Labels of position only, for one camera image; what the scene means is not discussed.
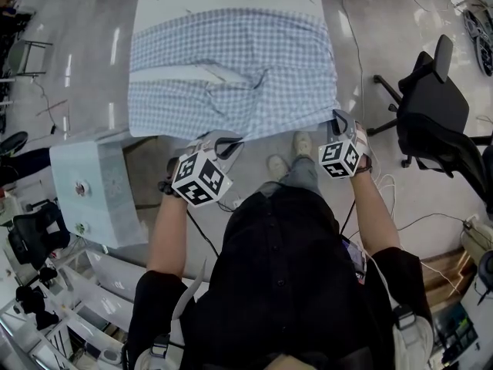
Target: white desk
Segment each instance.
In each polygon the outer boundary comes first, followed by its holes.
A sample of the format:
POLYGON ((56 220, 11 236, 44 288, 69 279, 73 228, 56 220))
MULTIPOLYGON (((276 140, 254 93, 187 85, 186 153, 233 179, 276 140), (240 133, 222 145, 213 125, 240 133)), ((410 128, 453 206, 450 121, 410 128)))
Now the white desk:
POLYGON ((53 180, 67 230, 118 248, 146 242, 126 171, 122 145, 135 142, 127 129, 73 137, 50 149, 53 180), (76 182, 89 192, 81 197, 76 182), (86 231, 81 233, 77 225, 86 231))
MULTIPOLYGON (((138 0, 133 33, 176 19, 189 13, 204 12, 220 8, 263 8, 295 11, 324 18, 322 0, 138 0)), ((213 83, 220 80, 216 73, 226 81, 238 81, 237 74, 217 66, 174 66, 152 68, 133 72, 130 82, 152 81, 156 79, 202 79, 213 83)), ((152 136, 161 133, 141 133, 132 130, 133 136, 152 136)))

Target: shoe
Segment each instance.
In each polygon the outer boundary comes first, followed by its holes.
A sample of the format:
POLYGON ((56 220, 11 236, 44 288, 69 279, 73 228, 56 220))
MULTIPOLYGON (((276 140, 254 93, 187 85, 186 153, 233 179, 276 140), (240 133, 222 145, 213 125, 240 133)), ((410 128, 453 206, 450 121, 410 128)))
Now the shoe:
POLYGON ((307 155, 311 157, 311 138, 308 132, 295 132, 293 137, 293 147, 296 156, 307 155))
POLYGON ((269 169, 269 174, 275 181, 279 181, 288 171, 287 163, 279 155, 269 156, 267 159, 267 168, 269 169))

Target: black clothing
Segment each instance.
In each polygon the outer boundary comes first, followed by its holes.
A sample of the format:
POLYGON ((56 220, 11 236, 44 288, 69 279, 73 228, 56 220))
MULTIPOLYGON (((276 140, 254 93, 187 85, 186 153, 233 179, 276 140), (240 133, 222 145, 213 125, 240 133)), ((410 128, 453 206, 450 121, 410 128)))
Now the black clothing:
MULTIPOLYGON (((281 352, 317 368, 347 368, 340 359, 359 352, 375 369, 393 368, 387 292, 372 262, 365 285, 358 283, 338 232, 324 199, 309 190, 283 187, 269 199, 255 193, 245 200, 226 227, 210 289, 181 317, 182 368, 264 368, 281 352)), ((399 248, 374 259, 394 298, 431 320, 419 259, 399 248)), ((185 289, 172 275, 151 271, 141 278, 129 330, 131 365, 169 332, 185 289)))
POLYGON ((49 148, 39 148, 18 156, 0 157, 0 187, 30 176, 51 165, 49 148))

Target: gray floor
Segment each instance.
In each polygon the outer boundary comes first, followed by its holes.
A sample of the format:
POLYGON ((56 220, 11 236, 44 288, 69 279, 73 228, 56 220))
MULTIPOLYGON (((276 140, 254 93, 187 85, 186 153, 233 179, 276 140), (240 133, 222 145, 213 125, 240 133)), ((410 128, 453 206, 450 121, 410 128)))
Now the gray floor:
MULTIPOLYGON (((472 44, 464 30, 463 18, 448 4, 448 0, 417 0, 422 7, 413 0, 344 0, 350 23, 341 5, 342 0, 322 1, 339 75, 338 99, 342 108, 363 120, 366 127, 380 125, 393 118, 387 111, 391 98, 381 86, 372 83, 372 75, 379 73, 397 86, 397 81, 412 70, 418 53, 425 50, 433 54, 439 36, 446 34, 455 47, 450 77, 471 107, 465 132, 468 135, 491 132, 489 123, 475 119, 478 114, 493 116, 491 80, 480 73, 472 44), (361 72, 350 24, 356 33, 364 69, 364 119, 361 72)), ((64 116, 68 116, 71 134, 127 123, 129 47, 135 10, 136 0, 44 0, 27 28, 24 39, 54 44, 43 58, 42 64, 48 72, 39 78, 39 82, 45 87, 50 104, 67 100, 53 110, 53 118, 57 125, 62 126, 64 116)), ((47 114, 37 116, 45 108, 40 94, 29 79, 20 79, 14 85, 15 105, 8 110, 6 135, 26 130, 30 138, 35 139, 49 133, 52 124, 47 114)), ((317 145, 324 141, 322 132, 313 135, 317 145)), ((230 172, 234 186, 224 201, 230 203, 237 197, 248 197, 268 179, 265 160, 270 154, 280 153, 290 159, 291 139, 292 133, 284 133, 247 143, 230 172)), ((29 143, 25 149, 50 146, 62 140, 62 132, 57 132, 54 136, 29 143)), ((136 203, 159 201, 156 182, 162 179, 166 158, 177 143, 162 137, 149 141, 129 157, 129 176, 136 203)), ((472 214, 484 215, 481 201, 459 175, 451 180, 444 174, 422 172, 416 165, 401 169, 402 155, 394 130, 374 137, 371 144, 380 162, 374 162, 377 165, 374 175, 377 176, 381 169, 381 177, 392 174, 395 178, 395 221, 398 227, 433 212, 462 218, 472 214)), ((54 195, 50 171, 30 178, 39 179, 46 194, 54 195)), ((330 180, 321 171, 319 182, 325 200, 336 217, 343 221, 353 201, 349 182, 330 180)), ((385 178, 382 186, 386 183, 391 183, 389 177, 385 178)), ((393 203, 392 190, 392 187, 383 189, 389 208, 393 203)), ((220 247, 230 215, 215 204, 191 212, 212 242, 220 247)), ((152 228, 155 215, 156 211, 150 210, 141 217, 152 228)), ((356 230, 354 215, 345 233, 352 234, 356 230)), ((460 244, 460 231, 461 225, 457 221, 431 217, 403 230, 401 240, 410 252, 430 257, 456 248, 460 244)), ((213 253, 192 224, 189 225, 188 240, 187 274, 194 274, 204 256, 210 260, 210 272, 213 253)), ((147 252, 146 246, 141 245, 114 253, 143 264, 147 252)))

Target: checkered cloth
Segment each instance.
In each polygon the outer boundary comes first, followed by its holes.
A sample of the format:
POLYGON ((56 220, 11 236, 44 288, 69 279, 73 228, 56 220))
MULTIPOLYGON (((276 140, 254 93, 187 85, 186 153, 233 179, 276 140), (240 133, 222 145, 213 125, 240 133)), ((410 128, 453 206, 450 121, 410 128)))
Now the checkered cloth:
POLYGON ((133 36, 130 72, 187 65, 222 66, 245 81, 131 82, 131 131, 194 140, 231 130, 253 140, 327 121, 339 108, 327 26, 311 15, 225 8, 133 36))

